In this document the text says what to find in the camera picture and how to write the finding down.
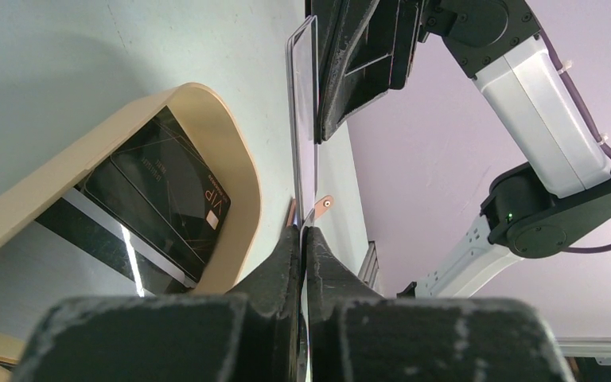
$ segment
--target purple cable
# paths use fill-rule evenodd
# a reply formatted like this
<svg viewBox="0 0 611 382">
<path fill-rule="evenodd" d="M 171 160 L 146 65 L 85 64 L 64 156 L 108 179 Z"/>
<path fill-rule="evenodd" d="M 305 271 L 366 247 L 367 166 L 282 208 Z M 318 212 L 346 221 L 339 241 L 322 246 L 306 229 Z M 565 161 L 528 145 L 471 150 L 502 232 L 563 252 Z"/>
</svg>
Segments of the purple cable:
<svg viewBox="0 0 611 382">
<path fill-rule="evenodd" d="M 556 70 L 561 70 L 563 67 L 563 63 L 561 62 L 561 59 L 558 58 L 556 49 L 554 49 L 554 46 L 551 44 L 551 41 L 549 40 L 547 34 L 544 32 L 544 29 L 540 31 L 540 36 L 542 36 L 544 44 L 547 46 L 547 50 L 549 51 L 549 58 L 551 59 L 552 64 L 554 64 Z M 586 124 L 586 127 L 589 129 L 589 132 L 591 133 L 593 138 L 596 139 L 596 142 L 600 142 L 602 140 L 601 133 L 598 132 L 596 123 L 593 121 L 591 113 L 589 113 L 589 108 L 584 103 L 582 95 L 580 95 L 580 92 L 578 91 L 577 87 L 575 87 L 575 83 L 573 82 L 573 79 L 570 78 L 570 74 L 564 71 L 563 73 L 561 73 L 560 77 L 561 81 L 563 81 L 563 84 L 566 86 L 568 93 L 570 94 L 570 98 L 573 99 L 573 101 L 575 102 L 575 106 L 577 106 L 577 109 L 579 110 L 579 113 L 582 116 L 582 119 L 584 119 L 584 122 Z M 611 147 L 603 142 L 601 144 L 601 149 L 603 150 L 605 155 L 607 155 L 608 158 L 610 158 L 611 160 Z M 572 253 L 601 253 L 611 251 L 611 244 L 594 248 L 569 247 L 564 249 L 563 251 Z"/>
</svg>

